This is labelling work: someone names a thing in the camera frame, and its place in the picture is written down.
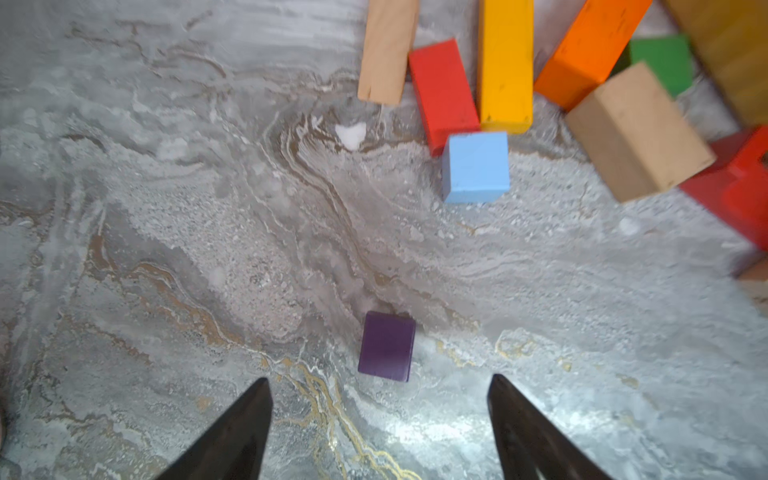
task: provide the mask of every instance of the natural wood block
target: natural wood block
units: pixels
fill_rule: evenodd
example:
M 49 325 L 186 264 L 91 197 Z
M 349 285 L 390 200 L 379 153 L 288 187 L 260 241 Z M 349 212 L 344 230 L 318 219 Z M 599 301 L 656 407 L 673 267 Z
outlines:
M 768 316 L 768 257 L 742 273 L 739 282 L 757 309 Z
M 768 2 L 666 0 L 741 121 L 768 124 Z
M 587 0 L 534 90 L 570 111 L 611 74 L 652 0 Z
M 533 0 L 480 0 L 478 110 L 484 131 L 533 122 Z
M 437 157 L 450 135 L 480 130 L 462 56 L 456 40 L 451 38 L 411 51 L 408 63 L 429 153 Z
M 645 63 L 598 87 L 565 120 L 620 202 L 669 190 L 715 160 Z
M 419 0 L 369 1 L 357 98 L 384 105 L 400 103 L 418 24 Z

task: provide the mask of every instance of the toy block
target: toy block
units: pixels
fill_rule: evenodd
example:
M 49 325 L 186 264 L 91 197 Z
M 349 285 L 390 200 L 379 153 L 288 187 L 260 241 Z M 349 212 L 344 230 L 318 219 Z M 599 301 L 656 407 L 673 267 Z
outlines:
M 768 127 L 713 143 L 714 165 L 680 185 L 724 223 L 768 251 Z
M 452 135 L 442 155 L 442 198 L 449 204 L 483 204 L 509 191 L 505 132 Z
M 411 51 L 411 79 L 429 153 L 442 154 L 449 135 L 480 130 L 472 90 L 455 39 Z
M 748 127 L 768 124 L 768 2 L 666 3 L 739 119 Z
M 357 98 L 400 103 L 418 24 L 419 0 L 369 0 Z
M 644 61 L 673 97 L 694 84 L 694 61 L 690 56 L 688 37 L 672 35 L 661 38 L 630 40 L 614 68 L 613 74 Z
M 598 87 L 565 121 L 620 202 L 669 190 L 715 159 L 645 63 Z
M 533 123 L 533 0 L 481 0 L 478 110 L 484 131 Z
M 739 283 L 757 309 L 768 316 L 768 257 L 739 276 Z
M 587 0 L 534 90 L 570 111 L 606 81 L 652 0 Z
M 408 382 L 415 335 L 416 322 L 413 319 L 368 312 L 362 329 L 357 371 Z

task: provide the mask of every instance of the floor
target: floor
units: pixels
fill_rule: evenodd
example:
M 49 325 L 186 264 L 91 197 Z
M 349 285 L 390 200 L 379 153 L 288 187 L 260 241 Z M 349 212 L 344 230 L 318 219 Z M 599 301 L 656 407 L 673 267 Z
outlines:
M 536 1 L 538 68 L 581 3 Z M 617 204 L 543 98 L 512 192 L 444 205 L 410 85 L 356 99 L 366 4 L 0 0 L 0 478 L 152 478 L 261 376 L 262 478 L 501 478 L 494 372 L 616 479 L 765 478 L 750 244 Z M 416 43 L 474 78 L 476 21 L 422 0 Z M 410 382 L 357 373 L 368 310 L 417 320 Z

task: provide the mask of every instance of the wooden block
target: wooden block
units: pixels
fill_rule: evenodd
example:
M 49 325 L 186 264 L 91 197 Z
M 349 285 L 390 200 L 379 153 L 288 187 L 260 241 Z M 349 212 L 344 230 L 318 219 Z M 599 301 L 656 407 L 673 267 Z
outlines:
M 666 3 L 740 120 L 750 127 L 768 124 L 768 2 Z
M 768 257 L 742 273 L 739 282 L 757 309 L 768 316 Z
M 630 40 L 612 74 L 644 61 L 673 97 L 694 84 L 694 61 L 686 35 Z
M 566 111 L 605 82 L 652 0 L 587 0 L 536 79 L 534 90 Z
M 448 204 L 484 204 L 509 191 L 505 132 L 452 135 L 442 155 L 442 198 Z
M 717 162 L 680 189 L 768 251 L 768 127 L 731 135 L 711 147 Z
M 533 0 L 480 0 L 478 110 L 484 131 L 533 122 Z
M 429 153 L 437 157 L 442 154 L 449 135 L 480 130 L 462 56 L 452 38 L 411 51 L 408 63 Z
M 565 120 L 620 202 L 669 190 L 715 159 L 645 63 L 598 87 Z
M 414 319 L 368 312 L 362 329 L 357 371 L 384 379 L 408 382 L 411 376 Z
M 369 0 L 357 98 L 400 103 L 418 24 L 419 0 Z

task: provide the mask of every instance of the blue block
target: blue block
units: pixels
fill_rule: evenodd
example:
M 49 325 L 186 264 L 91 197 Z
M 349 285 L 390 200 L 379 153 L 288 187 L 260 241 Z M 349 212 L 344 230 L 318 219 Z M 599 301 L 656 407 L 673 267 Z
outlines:
M 509 192 L 506 132 L 451 135 L 442 155 L 442 198 L 483 204 Z

